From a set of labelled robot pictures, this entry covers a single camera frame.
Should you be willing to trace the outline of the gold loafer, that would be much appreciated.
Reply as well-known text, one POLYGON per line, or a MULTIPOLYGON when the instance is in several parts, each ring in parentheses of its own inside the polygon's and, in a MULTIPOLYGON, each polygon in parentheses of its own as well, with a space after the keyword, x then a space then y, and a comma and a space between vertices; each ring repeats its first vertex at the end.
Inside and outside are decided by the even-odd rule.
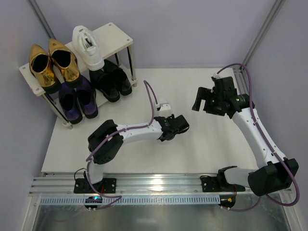
POLYGON ((54 38, 49 39, 49 53, 53 63, 60 70, 65 84, 70 88, 77 88, 82 83, 82 76, 74 53, 54 38))
POLYGON ((61 83, 53 70, 49 54, 38 44, 33 44, 29 54, 29 68, 47 94, 56 93, 61 83))

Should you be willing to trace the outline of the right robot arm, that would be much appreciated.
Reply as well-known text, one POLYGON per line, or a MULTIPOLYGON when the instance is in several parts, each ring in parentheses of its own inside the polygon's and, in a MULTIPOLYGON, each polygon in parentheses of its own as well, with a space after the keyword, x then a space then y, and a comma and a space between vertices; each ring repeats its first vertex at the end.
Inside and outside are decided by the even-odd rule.
POLYGON ((232 77, 212 78, 212 89, 199 87, 192 110, 199 111, 202 101, 203 110, 217 116, 227 115, 240 129, 248 142, 257 162, 257 169, 237 166, 222 168, 217 180, 222 190, 232 185, 250 188, 257 196, 287 189, 292 184, 299 165, 295 159, 288 159, 275 146, 260 119, 248 94, 238 94, 232 77))

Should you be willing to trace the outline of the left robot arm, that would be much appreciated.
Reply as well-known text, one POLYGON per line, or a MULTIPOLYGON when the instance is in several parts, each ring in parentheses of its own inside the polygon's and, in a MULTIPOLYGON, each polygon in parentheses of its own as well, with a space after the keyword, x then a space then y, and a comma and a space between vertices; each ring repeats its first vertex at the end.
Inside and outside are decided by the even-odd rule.
POLYGON ((154 116, 148 123, 134 125, 118 125, 112 119, 105 121, 88 137, 90 154, 85 173, 88 184, 103 180, 103 165, 112 161, 123 145, 142 140, 170 141, 189 128, 183 115, 154 116))

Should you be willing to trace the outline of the white sneaker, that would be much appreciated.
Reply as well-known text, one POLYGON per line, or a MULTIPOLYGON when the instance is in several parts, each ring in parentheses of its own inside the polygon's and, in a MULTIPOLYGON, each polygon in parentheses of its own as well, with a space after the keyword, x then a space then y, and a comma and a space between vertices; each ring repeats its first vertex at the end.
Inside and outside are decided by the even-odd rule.
POLYGON ((104 58, 98 40, 92 31, 84 26, 76 26, 73 29, 72 42, 75 50, 90 71, 103 68, 104 58))

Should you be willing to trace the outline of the purple loafer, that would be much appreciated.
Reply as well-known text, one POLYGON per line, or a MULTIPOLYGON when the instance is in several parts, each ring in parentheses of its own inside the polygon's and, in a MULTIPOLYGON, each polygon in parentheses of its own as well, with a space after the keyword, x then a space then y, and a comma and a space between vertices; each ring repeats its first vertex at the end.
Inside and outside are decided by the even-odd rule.
POLYGON ((60 106, 67 120, 73 125, 81 122, 83 116, 77 105, 77 94, 75 90, 70 88, 66 83, 62 83, 58 95, 60 106))
POLYGON ((96 103, 96 90, 91 83, 82 76, 82 83, 76 88, 77 99, 81 111, 87 119, 93 119, 98 115, 96 103))

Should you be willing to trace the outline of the black loafer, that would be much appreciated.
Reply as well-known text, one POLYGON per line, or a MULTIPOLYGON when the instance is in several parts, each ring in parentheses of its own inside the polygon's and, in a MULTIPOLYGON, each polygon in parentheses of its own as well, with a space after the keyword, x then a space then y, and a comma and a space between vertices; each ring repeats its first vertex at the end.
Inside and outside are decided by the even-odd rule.
POLYGON ((102 69, 90 70, 89 76, 92 86, 99 90, 109 102, 115 103, 120 99, 119 92, 108 73, 102 69))
POLYGON ((108 74, 109 78, 113 81, 116 90, 123 96, 132 93, 132 86, 126 73, 115 63, 104 60, 103 70, 108 74))

